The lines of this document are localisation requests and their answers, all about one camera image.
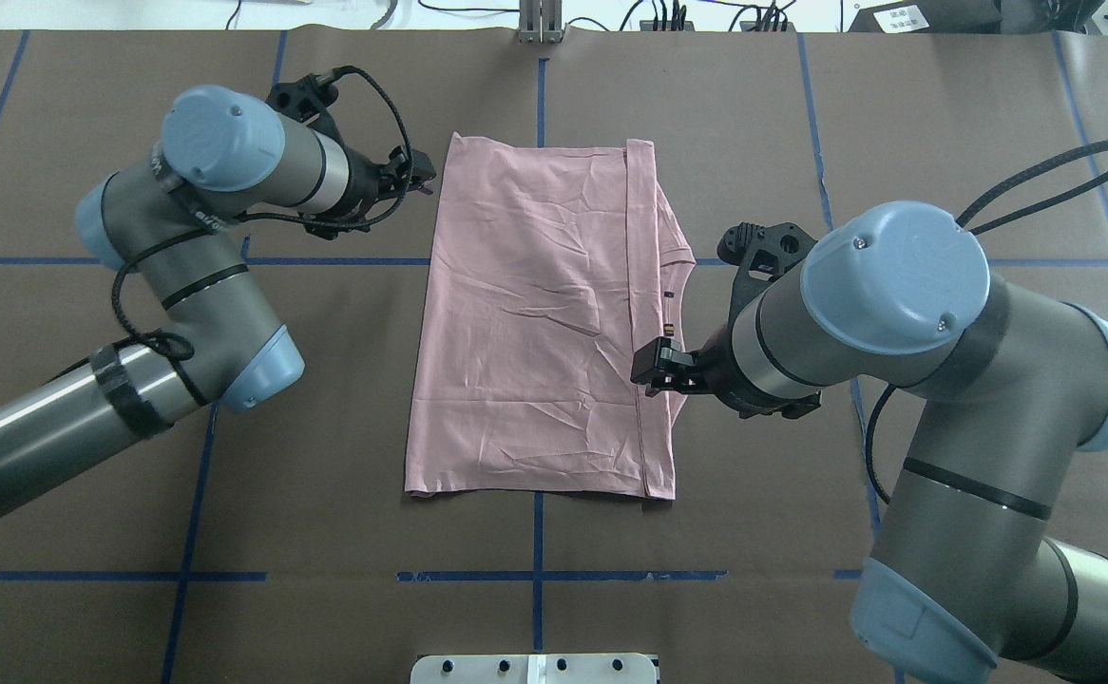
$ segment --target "black cable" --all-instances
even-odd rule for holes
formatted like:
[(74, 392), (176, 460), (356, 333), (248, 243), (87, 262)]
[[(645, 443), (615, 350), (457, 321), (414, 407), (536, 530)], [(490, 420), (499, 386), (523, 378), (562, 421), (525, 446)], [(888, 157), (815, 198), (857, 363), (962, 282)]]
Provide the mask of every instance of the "black cable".
[(606, 27), (592, 17), (575, 17), (571, 21), (566, 22), (566, 25), (572, 25), (574, 22), (593, 22), (594, 24), (603, 28), (603, 30), (609, 30), (609, 27)]
[(207, 229), (193, 229), (189, 233), (173, 236), (153, 247), (148, 247), (146, 251), (141, 252), (140, 255), (135, 255), (127, 262), (124, 262), (119, 267), (119, 272), (115, 273), (114, 284), (110, 286), (110, 306), (115, 310), (115, 320), (119, 321), (120, 328), (123, 328), (124, 333), (127, 333), (127, 336), (134, 339), (134, 341), (141, 343), (141, 345), (153, 349), (156, 354), (164, 356), (164, 358), (171, 359), (171, 361), (184, 361), (192, 358), (195, 355), (195, 347), (188, 339), (177, 333), (155, 329), (153, 333), (145, 335), (140, 329), (136, 329), (136, 326), (132, 325), (132, 320), (129, 320), (127, 315), (123, 312), (123, 300), (121, 300), (123, 298), (123, 282), (137, 264), (150, 258), (150, 256), (170, 247), (182, 245), (182, 243), (189, 242), (191, 239), (204, 237), (205, 235), (211, 235), (211, 233)]
[(384, 13), (381, 14), (381, 18), (377, 19), (376, 22), (372, 22), (372, 25), (368, 27), (368, 30), (379, 30), (379, 28), (384, 25), (384, 22), (388, 22), (391, 18), (393, 18), (393, 12), (397, 11), (397, 9), (398, 0), (390, 0), (389, 8), (384, 9)]
[(632, 4), (630, 9), (626, 11), (626, 17), (623, 17), (623, 25), (617, 27), (617, 30), (626, 30), (626, 22), (629, 21), (630, 14), (633, 14), (634, 10), (637, 10), (637, 7), (642, 3), (646, 3), (646, 0), (634, 0), (634, 4)]
[[(1061, 152), (1059, 153), (1059, 155), (1056, 155), (1050, 160), (1045, 160), (1036, 165), (1033, 165), (1033, 167), (1028, 170), (1024, 170), (1024, 172), (1019, 172), (1015, 175), (1012, 175), (1010, 177), (1005, 178), (1005, 181), (1003, 181), (1002, 183), (997, 183), (997, 185), (994, 185), (988, 192), (985, 192), (984, 195), (981, 195), (979, 198), (977, 198), (974, 203), (971, 204), (971, 206), (964, 210), (964, 213), (958, 214), (958, 217), (957, 220), (955, 220), (955, 223), (957, 223), (961, 226), (966, 226), (967, 222), (970, 222), (977, 213), (979, 213), (981, 210), (987, 207), (989, 203), (993, 203), (994, 200), (997, 200), (998, 197), (1004, 195), (1005, 192), (1014, 190), (1015, 186), (1023, 185), (1023, 183), (1030, 181), (1033, 177), (1048, 173), (1050, 172), (1050, 170), (1061, 167), (1061, 165), (1066, 165), (1067, 163), (1076, 162), (1077, 160), (1083, 160), (1085, 159), (1085, 156), (1092, 156), (1097, 155), (1098, 152), (1107, 152), (1107, 151), (1108, 151), (1108, 140), (1105, 140), (1104, 142), (1100, 143), (1084, 144), (1084, 146), (1075, 147), (1074, 150), (1070, 150), (1068, 152)], [(1107, 182), (1108, 182), (1108, 170), (1105, 173), (1098, 174), (1096, 177), (1090, 178), (1090, 181), (1083, 183), (1083, 185), (1078, 185), (1077, 187), (1075, 187), (1075, 190), (1068, 190), (1066, 192), (1061, 192), (1061, 194), (1059, 195), (1049, 197), (1048, 200), (1044, 200), (1043, 203), (1032, 204), (1032, 206), (1029, 207), (1023, 207), (1022, 210), (1006, 214), (1006, 216), (1002, 216), (998, 220), (994, 220), (983, 225), (979, 225), (976, 228), (972, 229), (972, 234), (979, 235), (985, 233), (986, 231), (996, 228), (998, 225), (1003, 225), (1016, 220), (1022, 220), (1022, 217), (1024, 216), (1030, 216), (1036, 212), (1042, 212), (1045, 211), (1046, 208), (1057, 206), (1057, 204), (1065, 203), (1066, 200), (1071, 200), (1074, 197), (1077, 197), (1078, 195), (1084, 194), (1084, 192), (1088, 190), (1095, 190), (1097, 186), (1100, 186), (1102, 185), (1102, 183)]]
[[(1024, 172), (1016, 173), (1015, 175), (1005, 178), (1002, 183), (997, 183), (997, 185), (994, 185), (991, 190), (977, 197), (974, 203), (968, 204), (967, 208), (964, 210), (963, 213), (958, 214), (955, 223), (957, 223), (961, 228), (965, 228), (968, 222), (971, 222), (972, 218), (981, 212), (981, 210), (989, 206), (989, 203), (993, 203), (994, 200), (1005, 195), (1006, 192), (1014, 190), (1014, 187), (1023, 185), (1023, 183), (1030, 181), (1033, 177), (1048, 173), (1050, 170), (1056, 170), (1067, 163), (1083, 160), (1085, 156), (1097, 155), (1100, 152), (1108, 152), (1108, 140), (1101, 140), (1101, 142), (1098, 143), (1084, 144), (1084, 146), (1061, 152), (1059, 155), (1032, 165), (1032, 167), (1024, 170)], [(1046, 208), (1055, 206), (1055, 204), (1065, 203), (1066, 200), (1077, 197), (1078, 195), (1084, 194), (1084, 192), (1095, 190), (1097, 186), (1107, 182), (1108, 170), (1105, 173), (1092, 177), (1091, 181), (1083, 183), (1083, 185), (1078, 185), (1075, 190), (1061, 192), (1059, 195), (1054, 195), (1048, 200), (1044, 200), (1043, 203), (1035, 203), (1029, 207), (1018, 210), (1018, 212), (1006, 214), (1006, 216), (1002, 216), (998, 220), (979, 225), (976, 228), (968, 231), (968, 233), (972, 233), (973, 235), (987, 233), (987, 231), (997, 228), (1001, 225), (1022, 220), (1023, 216), (1045, 211)], [(879, 477), (875, 477), (875, 423), (879, 422), (879, 416), (884, 411), (884, 405), (888, 404), (888, 399), (893, 392), (896, 392), (896, 387), (893, 387), (891, 384), (889, 384), (888, 387), (884, 387), (884, 392), (879, 396), (879, 399), (875, 401), (875, 407), (871, 409), (871, 419), (866, 421), (866, 431), (863, 432), (863, 462), (866, 463), (866, 476), (871, 478), (871, 484), (874, 487), (875, 493), (879, 494), (880, 499), (883, 499), (884, 503), (889, 502), (888, 492), (884, 491), (883, 486), (880, 486)]]
[(435, 4), (424, 3), (423, 0), (419, 0), (420, 8), (425, 8), (428, 10), (435, 10), (437, 12), (499, 12), (499, 13), (520, 13), (519, 8), (438, 8)]
[(229, 27), (233, 25), (233, 19), (237, 18), (237, 13), (240, 12), (242, 12), (242, 0), (237, 0), (237, 8), (233, 10), (232, 14), (229, 14), (229, 21), (224, 22), (224, 30), (229, 30)]
[(334, 75), (336, 75), (336, 81), (338, 81), (338, 79), (347, 74), (356, 74), (362, 78), (368, 83), (368, 85), (372, 86), (372, 90), (375, 90), (377, 94), (381, 96), (381, 100), (384, 100), (384, 104), (389, 105), (390, 112), (393, 113), (393, 121), (397, 122), (398, 124), (398, 133), (402, 135), (402, 151), (404, 151), (406, 153), (406, 174), (403, 176), (406, 178), (406, 182), (402, 183), (402, 190), (398, 192), (397, 200), (393, 200), (393, 204), (390, 204), (390, 207), (384, 210), (384, 212), (377, 214), (377, 216), (373, 216), (370, 220), (357, 223), (326, 222), (326, 221), (314, 220), (314, 217), (290, 216), (290, 214), (279, 214), (275, 212), (242, 214), (240, 216), (237, 216), (238, 221), (250, 222), (250, 221), (275, 220), (288, 223), (315, 225), (318, 226), (319, 228), (336, 228), (341, 231), (360, 229), (360, 228), (368, 228), (368, 226), (376, 225), (377, 223), (388, 220), (390, 214), (397, 212), (399, 206), (402, 206), (402, 200), (406, 198), (407, 191), (410, 190), (410, 178), (414, 175), (414, 151), (411, 150), (410, 147), (410, 135), (407, 134), (406, 124), (402, 123), (402, 114), (398, 113), (398, 108), (393, 103), (393, 100), (390, 100), (389, 94), (386, 94), (384, 89), (380, 86), (380, 83), (377, 83), (375, 78), (368, 75), (368, 72), (366, 72), (366, 70), (360, 70), (359, 67), (352, 67), (352, 65), (338, 67), (337, 70), (334, 70)]
[[(136, 339), (132, 339), (131, 337), (124, 337), (123, 339), (120, 339), (120, 341), (112, 343), (111, 347), (114, 347), (115, 350), (119, 350), (119, 349), (123, 349), (123, 347), (127, 347), (129, 345), (131, 345), (132, 343), (135, 343), (135, 341), (136, 341)], [(60, 371), (60, 372), (55, 374), (54, 376), (52, 376), (51, 380), (45, 381), (43, 385), (51, 385), (52, 381), (59, 380), (59, 378), (62, 378), (65, 375), (69, 375), (70, 372), (75, 371), (75, 369), (78, 369), (78, 368), (83, 368), (83, 367), (85, 367), (85, 365), (89, 365), (89, 364), (90, 364), (90, 357), (85, 356), (85, 358), (81, 359), (80, 361), (78, 361), (75, 364), (72, 364), (70, 367), (64, 368), (64, 369), (62, 369), (62, 371)]]
[(739, 12), (736, 13), (735, 17), (731, 18), (731, 24), (728, 24), (727, 27), (728, 33), (731, 33), (731, 31), (736, 30), (736, 24), (737, 22), (740, 21), (740, 14), (749, 10), (756, 10), (758, 12), (758, 22), (761, 21), (761, 8), (758, 8), (756, 4), (746, 4), (743, 8), (740, 9)]
[(884, 503), (892, 501), (892, 498), (885, 492), (884, 486), (879, 483), (879, 476), (875, 474), (875, 423), (879, 422), (879, 415), (884, 412), (884, 406), (888, 406), (888, 400), (892, 398), (894, 392), (896, 392), (896, 387), (889, 384), (888, 387), (884, 387), (884, 392), (875, 400), (875, 407), (871, 409), (871, 417), (866, 421), (862, 445), (863, 460), (866, 462), (866, 477), (871, 478), (871, 486), (874, 487), (875, 494), (879, 494), (880, 501)]

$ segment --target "metal mount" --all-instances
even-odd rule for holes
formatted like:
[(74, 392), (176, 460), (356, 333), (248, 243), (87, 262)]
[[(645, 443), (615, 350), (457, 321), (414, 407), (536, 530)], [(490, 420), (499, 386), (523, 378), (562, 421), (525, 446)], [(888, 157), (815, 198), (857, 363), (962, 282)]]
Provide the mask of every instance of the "metal mount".
[(645, 654), (424, 656), (410, 684), (658, 684), (659, 659)]
[(563, 42), (563, 0), (520, 0), (521, 43)]

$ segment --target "black bracket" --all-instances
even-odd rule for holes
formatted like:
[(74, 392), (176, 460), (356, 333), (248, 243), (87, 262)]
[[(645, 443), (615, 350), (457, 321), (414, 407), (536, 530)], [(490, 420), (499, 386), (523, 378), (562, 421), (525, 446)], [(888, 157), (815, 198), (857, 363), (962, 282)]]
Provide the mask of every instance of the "black bracket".
[[(792, 223), (781, 223), (779, 225), (763, 226), (751, 223), (741, 223), (727, 229), (724, 237), (719, 239), (718, 258), (725, 263), (737, 267), (736, 277), (731, 280), (731, 305), (728, 310), (727, 328), (724, 333), (731, 336), (732, 326), (736, 325), (737, 316), (740, 312), (753, 303), (762, 292), (770, 287), (779, 277), (786, 276), (789, 269), (794, 268), (815, 246), (815, 239), (804, 233), (798, 225)], [(753, 273), (766, 276), (755, 277)], [(718, 341), (711, 338), (711, 343)], [(634, 354), (634, 363), (630, 367), (630, 381), (645, 386), (645, 394), (654, 397), (665, 390), (678, 392), (680, 395), (719, 395), (728, 406), (740, 410), (740, 417), (751, 417), (755, 415), (771, 415), (780, 412), (789, 419), (798, 419), (809, 415), (809, 412), (820, 407), (820, 394), (811, 395), (802, 399), (784, 402), (771, 397), (761, 395), (753, 389), (752, 392), (761, 395), (762, 399), (753, 399), (755, 402), (741, 404), (728, 401), (733, 388), (715, 387), (706, 377), (706, 368), (702, 364), (702, 354), (707, 349), (684, 351), (670, 337), (657, 337), (653, 341), (646, 343)], [(718, 359), (708, 361), (716, 363)], [(733, 384), (736, 377), (728, 377), (724, 385)], [(711, 375), (718, 380), (718, 374)]]
[(350, 188), (343, 198), (338, 201), (336, 207), (320, 216), (302, 214), (302, 217), (310, 220), (347, 225), (347, 228), (334, 228), (318, 223), (304, 224), (308, 234), (324, 239), (334, 239), (349, 229), (368, 233), (368, 226), (356, 224), (363, 221), (375, 204), (383, 200), (397, 200), (403, 192), (416, 191), (431, 195), (427, 183), (437, 177), (435, 164), (431, 163), (427, 153), (414, 147), (410, 149), (414, 156), (410, 165), (410, 176), (406, 174), (407, 163), (410, 160), (407, 160), (406, 151), (401, 146), (390, 152), (389, 162), (384, 164), (375, 164), (367, 156), (347, 147), (328, 110), (329, 105), (338, 100), (338, 89), (334, 85), (334, 81), (337, 81), (336, 75), (334, 72), (328, 72), (320, 75), (308, 74), (291, 83), (275, 83), (270, 86), (270, 94), (266, 100), (276, 112), (334, 140), (347, 153), (347, 163), (350, 165)]
[[(731, 280), (731, 306), (728, 308), (728, 328), (736, 323), (736, 316), (774, 284), (786, 272), (815, 246), (815, 239), (798, 225), (780, 223), (763, 226), (751, 223), (728, 228), (719, 239), (718, 258), (737, 267)], [(757, 278), (752, 273), (763, 274)]]

